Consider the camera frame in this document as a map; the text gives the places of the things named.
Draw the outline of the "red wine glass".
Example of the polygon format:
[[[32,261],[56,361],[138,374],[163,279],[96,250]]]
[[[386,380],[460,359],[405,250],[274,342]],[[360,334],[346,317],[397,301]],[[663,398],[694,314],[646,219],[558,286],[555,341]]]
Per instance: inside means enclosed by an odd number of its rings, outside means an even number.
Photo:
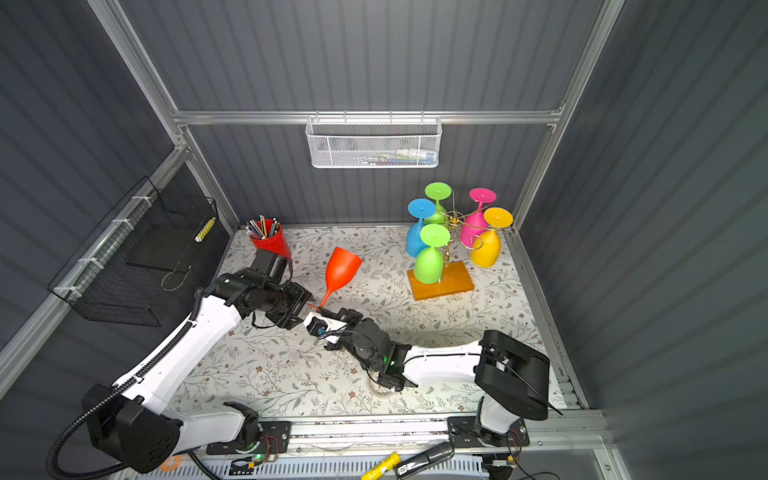
[[[333,293],[352,281],[362,264],[363,260],[352,252],[335,248],[325,270],[326,293],[318,306],[311,305],[310,308],[313,311],[323,308]]]

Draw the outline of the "gold rack with orange base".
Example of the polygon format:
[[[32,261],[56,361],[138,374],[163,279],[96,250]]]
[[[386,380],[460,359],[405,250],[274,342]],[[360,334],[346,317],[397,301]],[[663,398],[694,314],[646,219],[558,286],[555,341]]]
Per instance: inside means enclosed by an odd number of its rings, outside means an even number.
[[[413,267],[407,271],[406,275],[413,298],[416,301],[466,293],[474,289],[474,283],[465,264],[458,260],[452,260],[451,256],[453,232],[458,228],[459,224],[463,222],[463,219],[464,217],[460,213],[447,210],[447,221],[445,224],[441,224],[449,230],[451,240],[447,246],[440,249],[443,254],[444,268],[442,277],[438,283],[427,285],[419,282],[415,278],[413,269],[416,258],[413,258],[406,253],[405,243],[405,253],[414,260]]]

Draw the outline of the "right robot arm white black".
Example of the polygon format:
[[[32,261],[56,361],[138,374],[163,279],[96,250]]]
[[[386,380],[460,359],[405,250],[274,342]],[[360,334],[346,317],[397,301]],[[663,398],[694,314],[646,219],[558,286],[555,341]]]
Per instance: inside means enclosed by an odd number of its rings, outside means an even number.
[[[427,348],[394,341],[373,319],[346,308],[337,313],[312,308],[303,325],[327,342],[327,350],[347,351],[386,390],[432,383],[476,385],[483,396],[469,431],[486,445],[505,443],[519,420],[549,416],[549,358],[498,330],[486,330],[467,344]]]

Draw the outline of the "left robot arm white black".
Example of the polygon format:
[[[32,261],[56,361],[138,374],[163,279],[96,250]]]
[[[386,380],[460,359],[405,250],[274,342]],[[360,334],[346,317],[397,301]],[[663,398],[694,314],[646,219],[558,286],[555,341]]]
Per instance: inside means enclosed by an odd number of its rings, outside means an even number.
[[[222,443],[243,455],[268,448],[253,409],[234,401],[223,408],[171,418],[171,397],[193,367],[241,320],[262,312],[289,330],[311,293],[293,279],[293,264],[259,250],[248,268],[218,276],[198,288],[190,314],[138,365],[110,386],[94,385],[82,399],[82,414],[54,440],[46,471],[54,479],[97,479],[132,469],[148,473],[175,454]],[[113,466],[68,472],[60,464],[66,442],[86,426],[92,445],[115,459]]]

